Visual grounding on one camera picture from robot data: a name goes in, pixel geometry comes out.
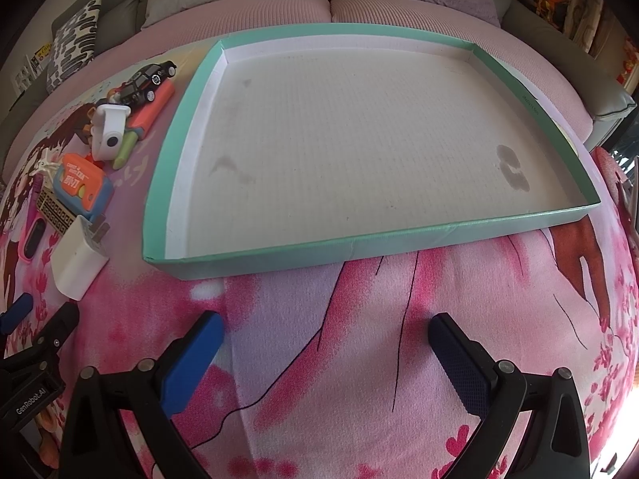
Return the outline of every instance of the pink cushion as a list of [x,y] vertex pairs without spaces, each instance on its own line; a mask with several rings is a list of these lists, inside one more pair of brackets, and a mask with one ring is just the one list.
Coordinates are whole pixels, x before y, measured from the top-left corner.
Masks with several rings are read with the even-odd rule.
[[332,0],[330,10],[334,22],[421,28],[477,43],[530,79],[552,101],[581,141],[592,132],[592,118],[566,78],[541,54],[487,22],[417,0]]
[[220,0],[175,14],[107,50],[69,77],[33,113],[6,157],[2,178],[9,181],[34,135],[82,92],[143,59],[177,46],[247,28],[292,23],[330,23],[328,0]]

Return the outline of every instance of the stain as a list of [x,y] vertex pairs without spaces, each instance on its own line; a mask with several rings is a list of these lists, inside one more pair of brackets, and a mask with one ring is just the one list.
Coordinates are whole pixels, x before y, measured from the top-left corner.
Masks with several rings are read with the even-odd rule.
[[521,189],[522,191],[528,192],[530,190],[530,184],[528,183],[528,179],[526,179],[525,175],[522,171],[513,171],[513,169],[520,169],[522,164],[512,148],[507,145],[498,145],[497,146],[497,157],[499,158],[499,170],[506,178],[508,185],[515,190]]
[[241,111],[242,103],[239,100],[234,100],[224,106],[224,113],[222,115],[224,117],[226,114],[224,132],[230,133],[233,131]]
[[517,158],[517,153],[515,153],[510,147],[507,145],[498,145],[497,146],[497,157],[502,162],[506,162],[510,167],[514,167],[515,169],[519,169],[522,164]]
[[226,169],[237,174],[238,180],[241,184],[248,185],[255,183],[255,177],[251,176],[250,174],[244,173],[244,171],[240,171],[237,167],[237,164],[228,155],[222,155],[215,161],[213,167],[208,172],[209,176],[211,176],[218,169]]
[[457,75],[464,75],[464,72],[462,70],[459,70],[458,68],[455,68],[453,66],[446,66],[446,70]]

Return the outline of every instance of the sofa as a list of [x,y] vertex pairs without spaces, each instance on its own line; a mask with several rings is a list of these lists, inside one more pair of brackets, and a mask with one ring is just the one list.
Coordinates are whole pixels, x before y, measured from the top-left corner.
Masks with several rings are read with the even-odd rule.
[[[89,0],[77,0],[52,23],[52,35]],[[447,7],[416,0],[219,0],[142,29],[147,0],[102,0],[95,59],[51,95],[42,74],[0,124],[7,182],[47,119],[108,76],[170,48],[244,30],[291,23],[381,23],[432,30],[479,44],[536,85],[592,148],[636,106],[596,62],[515,0],[494,0],[501,29]]]

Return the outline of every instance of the orange toy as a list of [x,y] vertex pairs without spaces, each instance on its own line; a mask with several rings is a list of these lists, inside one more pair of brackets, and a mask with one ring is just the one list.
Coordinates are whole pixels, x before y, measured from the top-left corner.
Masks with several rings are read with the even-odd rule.
[[62,157],[53,189],[71,212],[91,222],[102,214],[113,194],[113,184],[104,171],[76,153]]
[[175,86],[166,79],[155,91],[155,100],[146,103],[143,107],[136,110],[127,118],[127,128],[122,137],[119,152],[113,160],[113,169],[118,170],[127,163],[129,156],[133,151],[133,147],[138,140],[142,140],[149,131],[153,121],[162,111],[162,108],[175,93]]

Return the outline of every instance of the blue gripper pad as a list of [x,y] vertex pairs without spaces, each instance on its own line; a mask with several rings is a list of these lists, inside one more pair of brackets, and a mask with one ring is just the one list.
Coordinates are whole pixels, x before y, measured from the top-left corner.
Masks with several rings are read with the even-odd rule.
[[182,412],[224,341],[219,313],[203,313],[181,342],[181,352],[161,383],[160,405],[170,418]]
[[483,420],[497,384],[494,360],[479,343],[468,339],[448,313],[431,319],[428,343],[468,413]]
[[24,293],[0,315],[0,335],[10,335],[33,310],[33,297]]

